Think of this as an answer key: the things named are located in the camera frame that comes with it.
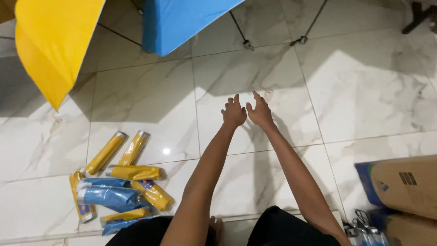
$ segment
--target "hand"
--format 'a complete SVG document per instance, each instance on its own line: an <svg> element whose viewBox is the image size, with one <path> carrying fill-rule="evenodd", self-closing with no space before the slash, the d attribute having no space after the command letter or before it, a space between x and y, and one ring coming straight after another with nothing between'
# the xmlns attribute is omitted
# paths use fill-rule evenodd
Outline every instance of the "hand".
<svg viewBox="0 0 437 246"><path fill-rule="evenodd" d="M252 93L257 103L255 105L255 109L252 109L252 105L250 103L246 103L249 118L264 131L271 127L276 127L273 122L272 112L269 108L269 105L266 103L264 98L260 96L260 94L256 93L255 91Z"/></svg>
<svg viewBox="0 0 437 246"><path fill-rule="evenodd" d="M222 109L223 125L237 128L244 124L247 119L246 109L241 108L240 95L236 94L235 98L228 98L228 102L225 104L225 110Z"/></svg>

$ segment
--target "marble floor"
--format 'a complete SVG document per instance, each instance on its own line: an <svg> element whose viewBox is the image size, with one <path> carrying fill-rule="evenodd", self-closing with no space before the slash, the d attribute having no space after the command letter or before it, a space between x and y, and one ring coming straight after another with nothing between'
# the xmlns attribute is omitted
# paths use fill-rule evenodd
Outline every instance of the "marble floor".
<svg viewBox="0 0 437 246"><path fill-rule="evenodd" d="M157 183L176 200L166 212L173 214L222 123L226 99L240 93L240 101L253 102L252 90L265 97L332 210L351 221L355 208L372 208L354 163L437 154L437 36L427 23L402 35L408 10L401 0L330 0L308 42L290 47L322 2L237 6L233 13L253 52L244 49L229 14L166 57L98 26L58 112L26 75L13 40L0 39L0 197L7 201L0 204L7 221L0 245L107 242L95 237L98 220L78 223L68 175L117 130L130 139L139 129L151 134L137 164L166 170ZM108 0L99 22L141 42L141 16L130 1ZM0 36L13 37L13 25L0 25ZM271 205L297 212L259 127L247 120L228 154L211 215L259 214Z"/></svg>

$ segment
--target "person's left hand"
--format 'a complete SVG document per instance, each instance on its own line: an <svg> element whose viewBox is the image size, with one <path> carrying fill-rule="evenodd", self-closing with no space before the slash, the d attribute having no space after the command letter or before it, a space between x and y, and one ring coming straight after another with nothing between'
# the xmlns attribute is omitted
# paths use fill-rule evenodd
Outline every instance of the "person's left hand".
<svg viewBox="0 0 437 246"><path fill-rule="evenodd" d="M228 98L225 108L225 110L222 109L224 125L236 129L244 124L247 119L247 113L244 107L241 108L239 94L236 94L235 98Z"/></svg>

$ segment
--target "person's right hand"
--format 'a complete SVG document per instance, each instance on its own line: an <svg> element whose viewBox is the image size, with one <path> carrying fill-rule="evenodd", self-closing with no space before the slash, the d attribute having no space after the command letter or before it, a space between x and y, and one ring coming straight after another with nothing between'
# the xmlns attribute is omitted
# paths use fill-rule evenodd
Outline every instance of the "person's right hand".
<svg viewBox="0 0 437 246"><path fill-rule="evenodd" d="M250 103L246 103L247 114L249 115L249 118L263 130L267 130L270 127L275 127L276 125L273 122L269 105L266 103L264 98L260 96L260 94L256 93L255 91L252 93L257 103L255 105L255 109L252 109L252 105Z"/></svg>

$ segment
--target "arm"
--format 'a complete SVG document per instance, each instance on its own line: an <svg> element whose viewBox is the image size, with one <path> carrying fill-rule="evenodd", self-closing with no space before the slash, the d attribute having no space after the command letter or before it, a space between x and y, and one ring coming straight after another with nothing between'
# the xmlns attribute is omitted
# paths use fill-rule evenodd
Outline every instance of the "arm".
<svg viewBox="0 0 437 246"><path fill-rule="evenodd" d="M350 245L343 229L331 213L319 186L273 122L271 111L264 98L256 92L253 92L253 95L257 102L255 109L247 103L249 118L260 126L269 138L302 216L322 233L335 237L341 245Z"/></svg>
<svg viewBox="0 0 437 246"><path fill-rule="evenodd" d="M182 201L161 245L204 245L208 233L212 194L225 163L232 136L247 118L239 95L228 99L222 110L223 125L206 147L196 169L185 186Z"/></svg>

